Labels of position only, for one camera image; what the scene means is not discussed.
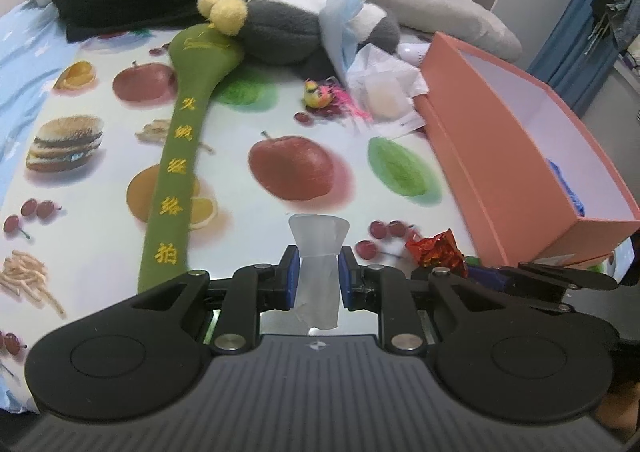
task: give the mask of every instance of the gray plush toy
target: gray plush toy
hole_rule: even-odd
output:
[[[220,32],[237,37],[247,53],[268,64],[299,64],[326,59],[318,15],[326,0],[198,0],[199,12]],[[374,44],[395,53],[398,22],[366,2],[349,22],[361,46]]]

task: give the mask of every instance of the yellow embroidered text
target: yellow embroidered text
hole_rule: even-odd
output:
[[[182,212],[182,207],[179,205],[177,197],[165,197],[160,203],[160,215],[177,216],[180,212]]]
[[[186,138],[187,140],[193,140],[193,127],[191,125],[181,125],[175,129],[174,138]]]
[[[182,101],[182,107],[180,110],[189,109],[190,111],[196,110],[196,99],[195,98],[185,98]]]
[[[187,160],[173,158],[166,167],[169,174],[187,174]]]
[[[174,244],[160,243],[158,252],[156,253],[156,261],[159,264],[177,264],[178,262],[178,250],[174,247]]]

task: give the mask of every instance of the open cardboard box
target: open cardboard box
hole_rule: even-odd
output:
[[[441,33],[421,70],[430,92],[415,106],[486,266],[587,266],[638,229],[640,209],[618,171],[549,86]]]

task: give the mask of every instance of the white plastic object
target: white plastic object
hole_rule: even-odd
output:
[[[419,42],[414,44],[398,44],[396,52],[400,57],[400,60],[408,62],[412,66],[420,67],[424,56],[427,54],[431,46],[431,42]]]
[[[349,223],[335,216],[296,214],[289,227],[302,260],[293,311],[308,329],[334,329],[340,309],[337,256]]]
[[[631,239],[626,238],[613,251],[613,259],[606,261],[607,275],[612,276],[616,282],[620,284],[620,281],[625,277],[626,272],[631,268],[635,258],[636,253],[634,251],[634,246],[631,243]]]

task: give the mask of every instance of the blue blanket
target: blue blanket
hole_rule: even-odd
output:
[[[78,51],[58,10],[24,3],[0,17],[0,204],[49,90]]]

